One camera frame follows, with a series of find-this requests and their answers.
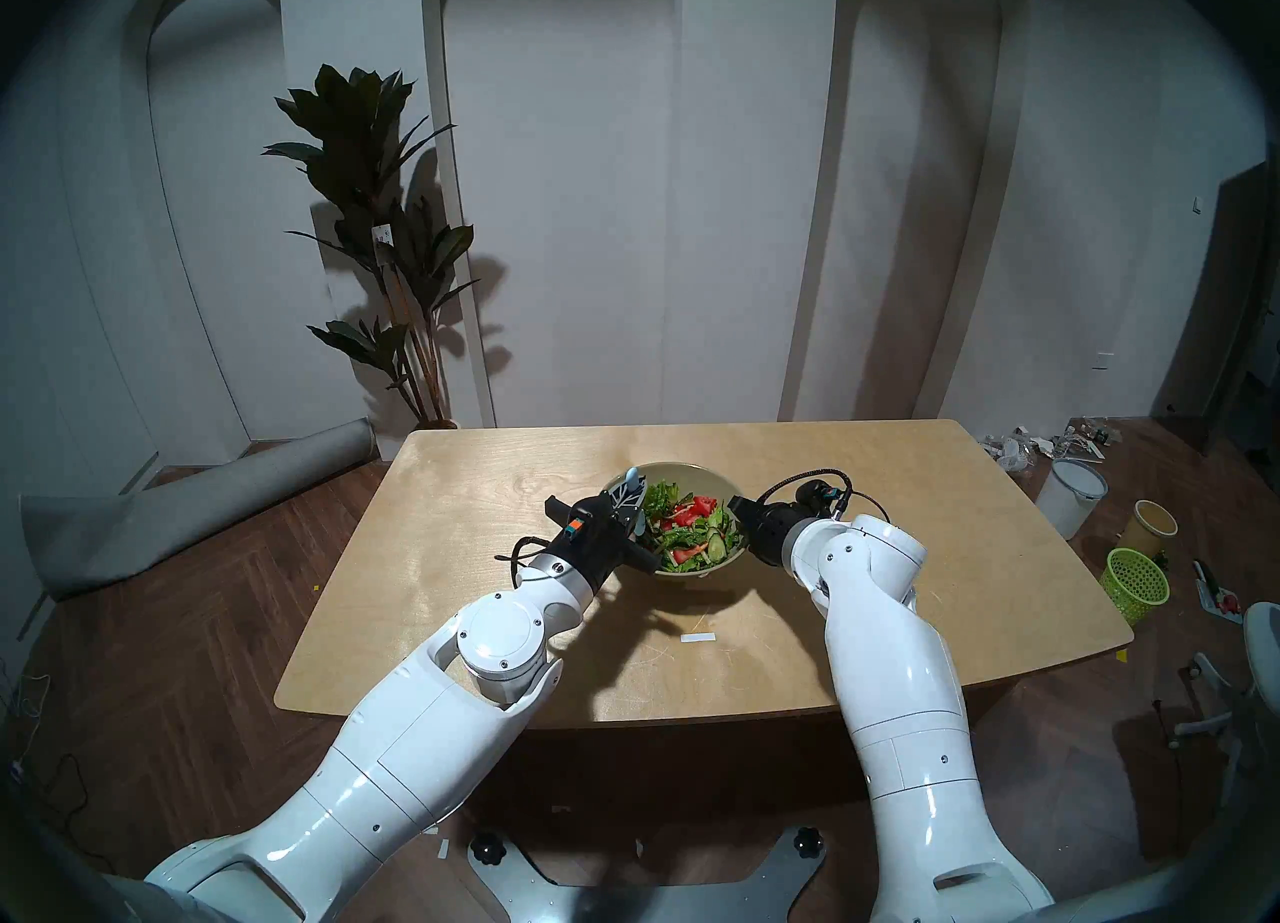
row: potted plant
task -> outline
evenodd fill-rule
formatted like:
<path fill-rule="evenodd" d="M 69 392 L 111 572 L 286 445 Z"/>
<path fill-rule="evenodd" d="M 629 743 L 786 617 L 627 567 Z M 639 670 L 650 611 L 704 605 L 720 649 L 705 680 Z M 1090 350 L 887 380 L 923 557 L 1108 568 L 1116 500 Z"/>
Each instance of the potted plant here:
<path fill-rule="evenodd" d="M 410 146 L 426 122 L 424 116 L 398 137 L 399 116 L 412 91 L 413 83 L 404 82 L 399 72 L 383 78 L 357 68 L 344 78 L 332 65 L 321 65 L 315 92 L 289 90 L 292 99 L 275 101 L 320 143 L 282 141 L 262 154 L 298 163 L 316 192 L 342 211 L 334 223 L 337 243 L 302 230 L 288 233 L 351 257 L 374 278 L 390 317 L 387 326 L 380 319 L 372 326 L 364 320 L 358 326 L 330 320 L 324 329 L 310 328 L 311 333 L 353 361 L 385 373 L 392 380 L 387 388 L 399 393 L 420 429 L 456 426 L 445 417 L 435 329 L 440 307 L 477 282 L 449 288 L 454 262 L 471 247 L 474 232 L 448 224 L 435 230 L 425 197 L 407 210 L 401 206 L 401 166 L 453 127 L 445 124 Z M 422 335 L 410 296 L 422 311 Z"/>

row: green plastic basket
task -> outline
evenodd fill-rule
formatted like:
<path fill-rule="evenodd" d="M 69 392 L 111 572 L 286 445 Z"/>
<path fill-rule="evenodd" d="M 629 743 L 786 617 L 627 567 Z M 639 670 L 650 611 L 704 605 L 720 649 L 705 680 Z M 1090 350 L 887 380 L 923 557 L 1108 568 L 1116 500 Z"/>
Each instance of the green plastic basket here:
<path fill-rule="evenodd" d="M 1133 548 L 1107 554 L 1102 588 L 1130 627 L 1169 599 L 1169 579 L 1156 562 Z"/>

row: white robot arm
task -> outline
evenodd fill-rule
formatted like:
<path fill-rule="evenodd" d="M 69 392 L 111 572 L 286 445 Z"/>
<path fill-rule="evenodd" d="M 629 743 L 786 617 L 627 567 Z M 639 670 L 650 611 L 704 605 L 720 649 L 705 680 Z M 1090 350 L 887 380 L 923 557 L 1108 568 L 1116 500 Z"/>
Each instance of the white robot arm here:
<path fill-rule="evenodd" d="M 547 513 L 552 542 L 525 538 L 512 553 L 516 588 L 452 616 L 356 705 L 315 775 L 244 833 L 192 844 L 147 881 L 189 894 L 227 918 L 307 923 L 337 917 L 401 845 L 439 822 L 489 773 L 559 681 L 547 641 L 582 612 L 622 563 L 654 571 L 631 542 L 644 480 L 632 470 L 614 490 Z M 518 566 L 524 543 L 545 544 Z M 458 655 L 481 694 L 445 668 Z"/>
<path fill-rule="evenodd" d="M 951 655 L 911 608 L 924 548 L 876 517 L 841 521 L 851 486 L 812 481 L 796 502 L 765 503 L 777 488 L 730 508 L 753 553 L 783 567 L 827 618 L 879 849 L 872 918 L 1004 923 L 1051 904 L 991 827 Z M 517 544 L 515 589 L 461 609 L 374 686 L 316 773 L 264 823 L 192 844 L 147 881 L 224 919 L 333 919 L 401 845 L 462 804 L 547 700 L 562 667 L 548 661 L 548 639 L 582 621 L 618 565 L 658 567 L 631 540 L 643 490 L 632 470 L 573 507 L 548 499 L 562 529 L 524 567 L 522 544 L 543 542 Z M 445 673 L 458 655 L 492 703 Z"/>
<path fill-rule="evenodd" d="M 914 612 L 924 547 L 873 516 L 824 516 L 837 498 L 847 502 L 818 484 L 804 503 L 739 497 L 730 507 L 756 557 L 781 565 L 827 618 L 836 698 L 876 823 L 872 919 L 996 923 L 1050 905 L 992 830 L 951 653 Z"/>

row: herringbone floor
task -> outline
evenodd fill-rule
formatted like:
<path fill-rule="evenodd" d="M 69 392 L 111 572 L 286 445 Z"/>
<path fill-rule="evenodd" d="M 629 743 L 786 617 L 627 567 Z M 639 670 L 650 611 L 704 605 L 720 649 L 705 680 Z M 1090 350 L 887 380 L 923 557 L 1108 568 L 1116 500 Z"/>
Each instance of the herringbone floor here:
<path fill-rule="evenodd" d="M 1120 425 L 1103 467 L 1111 494 L 1073 547 L 1100 571 L 1133 502 L 1162 503 L 1181 526 L 1172 598 L 1138 627 L 1126 662 L 1094 658 L 970 698 L 992 822 L 1060 899 L 1149 871 L 1212 813 L 1212 741 L 1180 751 L 1179 814 L 1151 705 L 1164 702 L 1167 725 L 1188 718 L 1178 670 L 1197 649 L 1247 680 L 1240 629 L 1199 609 L 1192 558 L 1245 604 L 1277 598 L 1280 499 L 1243 456 L 1224 444 L 1202 458 L 1152 421 Z M 56 608 L 27 670 L 49 673 L 51 690 L 24 767 L 47 781 L 61 754 L 77 755 L 90 801 L 72 831 L 118 873 L 140 877 L 182 844 L 255 824 L 320 760 L 338 721 L 282 712 L 271 695 L 383 471 L 355 469 Z M 10 748 L 28 731 L 10 721 Z M 67 763 L 49 799 L 63 812 L 79 801 Z M 343 919 L 504 919 L 466 864 L 475 823 L 504 830 L 566 883 L 727 881 L 785 824 L 813 823 L 829 856 L 791 919 L 859 919 L 876 892 L 865 792 L 829 717 L 526 734 L 442 824 L 448 856 L 436 858 L 440 837 L 420 837 Z"/>

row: black cable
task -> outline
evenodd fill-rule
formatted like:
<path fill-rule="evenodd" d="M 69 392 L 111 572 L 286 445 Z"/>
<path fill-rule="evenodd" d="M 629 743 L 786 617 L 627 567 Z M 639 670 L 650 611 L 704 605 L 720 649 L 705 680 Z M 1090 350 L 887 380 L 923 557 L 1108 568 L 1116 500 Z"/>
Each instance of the black cable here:
<path fill-rule="evenodd" d="M 870 503 L 872 506 L 874 506 L 877 510 L 881 511 L 881 516 L 884 517 L 884 522 L 886 524 L 892 524 L 893 522 L 892 520 L 888 518 L 888 510 L 886 510 L 884 507 L 882 507 L 878 501 L 876 501 L 872 497 L 867 495 L 867 493 L 860 493 L 856 489 L 850 489 L 849 490 L 849 493 L 846 494 L 845 499 L 842 501 L 845 503 L 845 506 L 849 506 L 849 498 L 847 497 L 850 497 L 850 495 L 860 495 L 863 499 L 865 499 L 868 503 Z"/>
<path fill-rule="evenodd" d="M 1174 737 L 1165 728 L 1165 717 L 1160 712 L 1160 700 L 1152 699 L 1151 708 L 1156 710 L 1156 721 L 1160 723 L 1160 732 L 1165 735 L 1165 746 L 1169 746 Z M 1178 783 L 1176 808 L 1174 813 L 1174 854 L 1183 853 L 1183 759 L 1178 754 L 1178 748 L 1170 748 L 1174 755 L 1174 781 Z"/>
<path fill-rule="evenodd" d="M 538 544 L 539 550 L 534 550 L 534 552 L 530 552 L 527 554 L 521 554 L 520 552 L 521 552 L 521 549 L 526 544 Z M 526 534 L 525 536 L 522 536 L 520 540 L 516 542 L 516 547 L 513 547 L 511 549 L 511 554 L 494 554 L 493 559 L 494 561 L 509 561 L 511 562 L 511 588 L 515 589 L 516 588 L 516 572 L 520 570 L 520 561 L 521 561 L 521 558 L 531 558 L 531 557 L 534 557 L 536 554 L 541 554 L 541 548 L 545 548 L 545 547 L 549 547 L 549 545 L 550 545 L 549 540 L 544 540 L 543 538 L 535 538 L 535 536 L 531 536 L 531 535 Z"/>
<path fill-rule="evenodd" d="M 844 513 L 845 510 L 849 508 L 849 501 L 855 495 L 860 495 L 868 503 L 879 510 L 879 513 L 882 517 L 884 517 L 886 524 L 893 522 L 892 520 L 890 520 L 888 511 L 883 506 L 881 506 L 879 502 L 869 497 L 867 493 L 860 493 L 856 489 L 854 489 L 854 480 L 850 479 L 847 475 L 845 475 L 845 472 L 842 472 L 840 469 L 813 469 L 810 471 L 803 471 L 799 475 L 792 475 L 788 479 L 783 479 L 777 485 L 772 485 L 768 489 L 765 489 L 764 494 L 756 502 L 763 503 L 765 499 L 768 499 L 771 495 L 773 495 L 778 489 L 781 489 L 785 485 L 791 485 L 792 483 L 797 483 L 801 479 L 813 479 L 819 475 L 835 475 L 845 484 L 845 493 L 836 502 L 835 507 L 836 515 Z"/>
<path fill-rule="evenodd" d="M 81 801 L 76 807 L 73 807 L 70 812 L 63 814 L 63 812 L 58 807 L 55 807 L 51 801 L 49 801 L 47 796 L 52 791 L 52 786 L 58 782 L 58 777 L 63 773 L 63 766 L 68 760 L 70 760 L 72 768 L 76 771 L 76 781 L 79 783 L 83 799 L 81 799 Z M 105 854 L 99 854 L 97 851 L 88 850 L 88 847 L 83 846 L 78 840 L 76 840 L 76 835 L 72 832 L 72 819 L 74 819 L 79 813 L 82 813 L 86 809 L 86 807 L 88 807 L 88 786 L 84 785 L 84 773 L 81 771 L 79 759 L 70 751 L 65 751 L 63 757 L 58 759 L 58 764 L 54 766 L 54 773 L 49 776 L 47 782 L 40 781 L 40 778 L 35 773 L 32 773 L 31 778 L 32 781 L 36 782 L 36 785 L 40 786 L 40 792 L 44 794 L 38 795 L 36 794 L 35 790 L 32 790 L 32 795 L 35 795 L 41 803 L 44 803 L 47 809 L 63 817 L 63 826 L 59 830 L 59 832 L 64 837 L 67 837 L 68 841 L 70 841 L 70 845 L 77 851 L 79 851 L 82 856 L 102 862 L 106 865 L 108 872 L 115 874 L 115 865 L 111 863 L 110 858 L 108 858 Z"/>
<path fill-rule="evenodd" d="M 771 495 L 773 495 L 783 485 L 791 485 L 791 483 L 797 483 L 801 479 L 813 479 L 813 478 L 815 478 L 818 475 L 836 475 L 845 484 L 845 489 L 849 490 L 849 492 L 852 492 L 854 480 L 850 479 L 847 475 L 845 475 L 840 469 L 813 469 L 810 471 L 803 471 L 799 475 L 792 475 L 788 479 L 783 479 L 777 485 L 771 485 L 768 489 L 764 490 L 764 494 L 759 499 L 756 499 L 755 502 L 763 503 L 765 499 L 768 499 Z"/>

